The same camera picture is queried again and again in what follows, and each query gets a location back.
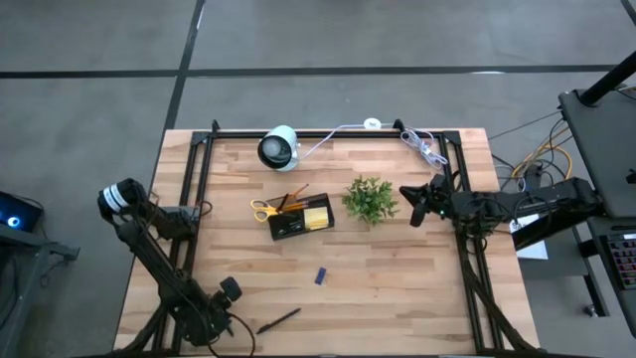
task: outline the pen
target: pen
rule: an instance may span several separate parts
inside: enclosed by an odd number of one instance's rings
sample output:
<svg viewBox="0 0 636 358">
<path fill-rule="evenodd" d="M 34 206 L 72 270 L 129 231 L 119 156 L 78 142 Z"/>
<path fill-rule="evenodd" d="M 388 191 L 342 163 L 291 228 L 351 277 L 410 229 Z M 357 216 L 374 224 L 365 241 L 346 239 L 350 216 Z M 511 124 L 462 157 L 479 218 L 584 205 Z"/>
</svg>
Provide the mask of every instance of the pen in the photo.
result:
<svg viewBox="0 0 636 358">
<path fill-rule="evenodd" d="M 284 321 L 285 319 L 291 317 L 292 315 L 294 315 L 294 314 L 296 314 L 298 312 L 300 312 L 300 308 L 296 308 L 296 309 L 292 310 L 291 312 L 285 314 L 284 316 L 276 319 L 275 321 L 265 324 L 264 326 L 258 328 L 258 331 L 256 332 L 256 334 L 260 334 L 262 332 L 268 331 L 269 329 L 271 329 L 274 326 L 278 325 L 278 323 Z"/>
</svg>

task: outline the gray concrete floor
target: gray concrete floor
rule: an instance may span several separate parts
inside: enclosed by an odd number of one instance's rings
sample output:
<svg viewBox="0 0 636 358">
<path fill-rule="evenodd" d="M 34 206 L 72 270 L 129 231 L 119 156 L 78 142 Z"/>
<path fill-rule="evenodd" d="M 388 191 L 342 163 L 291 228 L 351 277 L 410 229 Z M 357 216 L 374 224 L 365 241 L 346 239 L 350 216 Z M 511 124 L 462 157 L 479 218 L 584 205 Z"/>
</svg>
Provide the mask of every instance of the gray concrete floor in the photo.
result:
<svg viewBox="0 0 636 358">
<path fill-rule="evenodd" d="M 0 0 L 0 72 L 177 69 L 194 0 Z M 636 27 L 609 0 L 209 0 L 191 68 L 616 64 Z M 315 127 L 401 118 L 490 134 L 556 110 L 600 73 L 189 79 L 177 128 Z M 24 357 L 110 349 L 132 256 L 95 199 L 126 177 L 150 183 L 174 79 L 0 80 L 0 190 L 49 209 L 79 259 L 41 289 Z M 491 142 L 518 162 L 551 118 Z M 587 178 L 572 142 L 574 174 Z M 582 278 L 527 280 L 542 346 L 632 356 L 634 340 L 599 262 L 610 317 L 581 313 Z"/>
</svg>

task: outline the scissors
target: scissors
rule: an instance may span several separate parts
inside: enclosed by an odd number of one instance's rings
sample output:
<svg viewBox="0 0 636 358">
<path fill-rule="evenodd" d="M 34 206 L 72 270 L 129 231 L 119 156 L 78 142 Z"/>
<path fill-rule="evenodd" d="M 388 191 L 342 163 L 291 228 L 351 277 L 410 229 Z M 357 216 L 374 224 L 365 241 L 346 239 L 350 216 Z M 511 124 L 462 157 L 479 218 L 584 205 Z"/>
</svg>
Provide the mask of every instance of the scissors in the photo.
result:
<svg viewBox="0 0 636 358">
<path fill-rule="evenodd" d="M 267 221 L 267 219 L 270 216 L 274 216 L 274 215 L 278 215 L 280 213 L 283 212 L 290 212 L 290 211 L 294 211 L 294 210 L 300 210 L 303 208 L 307 207 L 307 203 L 305 202 L 300 202 L 300 203 L 294 203 L 294 204 L 289 204 L 287 206 L 284 206 L 280 212 L 278 212 L 278 210 L 276 210 L 276 208 L 270 206 L 266 201 L 264 200 L 252 200 L 249 202 L 249 204 L 251 205 L 251 208 L 254 209 L 254 217 L 264 223 L 265 221 Z"/>
</svg>

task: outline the small blue object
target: small blue object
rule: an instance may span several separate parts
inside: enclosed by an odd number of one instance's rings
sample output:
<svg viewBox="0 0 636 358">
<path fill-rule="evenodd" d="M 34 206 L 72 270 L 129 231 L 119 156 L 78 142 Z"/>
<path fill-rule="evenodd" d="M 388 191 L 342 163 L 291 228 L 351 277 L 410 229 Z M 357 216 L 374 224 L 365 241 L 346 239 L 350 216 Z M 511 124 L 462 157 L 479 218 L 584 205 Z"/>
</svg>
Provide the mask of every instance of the small blue object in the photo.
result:
<svg viewBox="0 0 636 358">
<path fill-rule="evenodd" d="M 322 284 L 322 281 L 325 279 L 325 274 L 327 274 L 326 268 L 318 269 L 318 275 L 316 276 L 316 280 L 314 282 L 316 282 L 316 284 Z"/>
<path fill-rule="evenodd" d="M 17 228 L 20 225 L 20 219 L 16 217 L 11 217 L 7 220 L 7 224 L 10 228 Z"/>
</svg>

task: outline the pen holder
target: pen holder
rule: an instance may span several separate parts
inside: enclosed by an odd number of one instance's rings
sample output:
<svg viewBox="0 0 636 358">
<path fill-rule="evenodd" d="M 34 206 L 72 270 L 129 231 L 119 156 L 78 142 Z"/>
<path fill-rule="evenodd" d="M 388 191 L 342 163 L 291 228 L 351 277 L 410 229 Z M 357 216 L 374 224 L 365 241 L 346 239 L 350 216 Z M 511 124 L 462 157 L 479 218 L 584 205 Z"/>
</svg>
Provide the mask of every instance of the pen holder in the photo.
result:
<svg viewBox="0 0 636 358">
<path fill-rule="evenodd" d="M 280 205 L 282 199 L 267 200 L 267 203 L 276 207 Z M 327 193 L 289 201 L 285 204 L 293 204 L 294 202 L 307 202 L 307 207 L 267 218 L 271 238 L 275 241 L 334 227 L 334 213 L 331 210 Z"/>
</svg>

